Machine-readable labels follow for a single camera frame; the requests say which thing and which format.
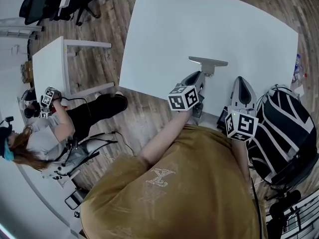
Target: white sneaker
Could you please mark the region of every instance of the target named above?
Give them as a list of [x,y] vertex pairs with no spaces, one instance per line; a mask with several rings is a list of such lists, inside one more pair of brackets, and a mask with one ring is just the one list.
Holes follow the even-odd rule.
[[115,95],[121,95],[121,96],[124,96],[124,94],[123,94],[121,91],[116,91],[116,92],[115,92]]
[[95,93],[94,94],[94,96],[95,96],[95,99],[97,99],[99,96],[101,96],[102,94],[101,93],[99,93],[99,92],[97,92],[97,93]]

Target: woman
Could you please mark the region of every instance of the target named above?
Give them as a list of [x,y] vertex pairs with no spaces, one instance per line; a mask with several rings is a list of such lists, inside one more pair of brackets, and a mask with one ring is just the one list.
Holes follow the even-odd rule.
[[48,119],[38,118],[20,134],[12,131],[12,126],[0,128],[0,156],[43,170],[61,155],[69,137],[83,140],[92,125],[127,107],[127,99],[121,92],[113,97],[99,95],[96,100],[69,111],[61,105],[57,95],[53,99],[56,113]]
[[185,125],[191,113],[178,113],[137,157],[118,157],[90,191],[81,205],[88,239],[260,238],[245,143]]

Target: black office chair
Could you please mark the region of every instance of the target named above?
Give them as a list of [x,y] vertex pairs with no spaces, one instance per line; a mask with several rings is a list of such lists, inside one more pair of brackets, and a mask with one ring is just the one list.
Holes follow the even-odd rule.
[[36,21],[49,18],[50,20],[70,20],[71,14],[79,10],[76,25],[81,26],[81,15],[84,10],[88,11],[93,17],[95,15],[88,4],[93,0],[70,0],[69,6],[62,8],[59,15],[61,0],[24,0],[20,8],[19,16],[25,18],[24,23],[30,25]]

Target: wooden floor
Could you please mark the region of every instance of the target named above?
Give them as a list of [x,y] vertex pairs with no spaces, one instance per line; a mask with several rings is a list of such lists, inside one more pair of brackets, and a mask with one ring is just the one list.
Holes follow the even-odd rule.
[[[304,104],[311,112],[316,124],[318,113],[318,57],[319,57],[319,0],[241,0],[254,5],[286,23],[299,33],[298,53],[302,57],[302,66],[308,74],[302,83],[305,87]],[[95,19],[85,14],[83,25],[75,26],[74,21],[48,21],[41,25],[45,31],[39,34],[38,40],[31,41],[30,52],[33,55],[59,36],[68,39],[110,42],[112,49],[99,48],[75,50],[78,56],[69,58],[70,84],[73,91],[79,91],[102,83],[114,81],[118,86],[125,41],[130,24],[135,0],[97,0],[92,2],[93,11],[101,15]],[[141,93],[121,89],[129,99],[128,109],[111,119],[101,121],[92,128],[91,133],[119,131],[135,153],[150,140],[171,118],[166,101]],[[130,150],[125,147],[121,137],[120,145],[109,147],[104,155],[116,157],[120,152]],[[92,186],[108,169],[112,158],[103,155],[96,157],[92,163],[81,166],[81,173],[75,178],[83,188]],[[303,196],[319,188],[319,165],[309,178],[298,186]],[[256,188],[260,198],[274,192],[253,172]]]

